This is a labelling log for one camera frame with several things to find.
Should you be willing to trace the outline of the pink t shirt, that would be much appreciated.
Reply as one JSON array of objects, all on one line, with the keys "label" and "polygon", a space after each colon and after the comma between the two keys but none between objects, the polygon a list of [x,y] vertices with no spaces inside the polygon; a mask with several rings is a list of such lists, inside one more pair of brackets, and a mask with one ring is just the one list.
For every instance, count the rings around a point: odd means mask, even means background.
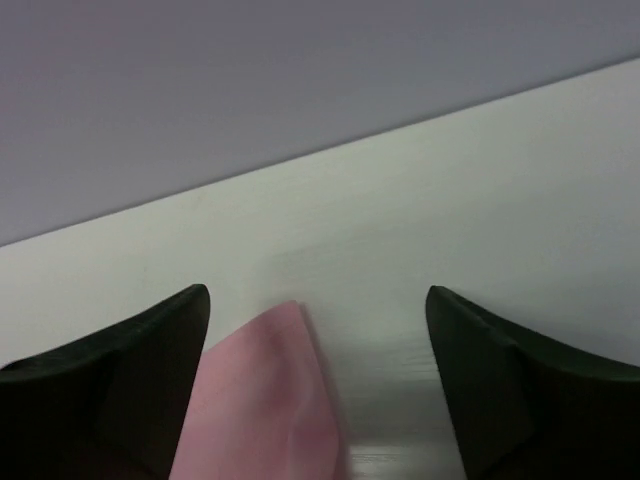
[{"label": "pink t shirt", "polygon": [[203,353],[173,479],[344,479],[334,402],[301,305],[289,301]]}]

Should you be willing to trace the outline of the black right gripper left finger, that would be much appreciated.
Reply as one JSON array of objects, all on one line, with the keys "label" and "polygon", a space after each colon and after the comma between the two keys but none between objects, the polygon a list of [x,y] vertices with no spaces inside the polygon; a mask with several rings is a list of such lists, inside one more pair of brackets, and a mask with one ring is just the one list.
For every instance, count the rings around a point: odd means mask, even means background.
[{"label": "black right gripper left finger", "polygon": [[1,370],[4,479],[166,479],[209,324],[192,285]]}]

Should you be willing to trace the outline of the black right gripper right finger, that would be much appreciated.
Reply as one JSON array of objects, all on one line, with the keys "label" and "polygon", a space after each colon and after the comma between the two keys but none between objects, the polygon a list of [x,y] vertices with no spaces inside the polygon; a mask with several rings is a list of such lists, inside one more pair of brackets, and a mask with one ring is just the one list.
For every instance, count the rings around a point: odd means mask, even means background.
[{"label": "black right gripper right finger", "polygon": [[639,369],[442,287],[426,323],[469,479],[636,479]]}]

